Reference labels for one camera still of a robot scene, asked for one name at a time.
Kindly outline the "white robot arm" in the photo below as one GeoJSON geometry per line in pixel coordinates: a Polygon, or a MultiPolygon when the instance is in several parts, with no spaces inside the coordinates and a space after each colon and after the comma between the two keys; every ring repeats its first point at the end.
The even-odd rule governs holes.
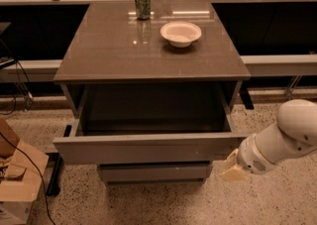
{"type": "Polygon", "coordinates": [[[246,180],[248,175],[265,174],[288,159],[317,151],[317,105],[293,99],[279,106],[276,121],[246,138],[221,163],[220,176],[226,181],[246,180]]]}

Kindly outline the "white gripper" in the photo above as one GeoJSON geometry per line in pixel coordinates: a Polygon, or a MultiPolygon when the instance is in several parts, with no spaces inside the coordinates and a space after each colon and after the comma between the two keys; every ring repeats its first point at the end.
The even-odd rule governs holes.
{"type": "Polygon", "coordinates": [[[265,174],[276,168],[260,152],[256,144],[256,135],[246,138],[226,160],[221,162],[219,175],[225,181],[242,181],[247,179],[244,169],[254,174],[265,174]]]}

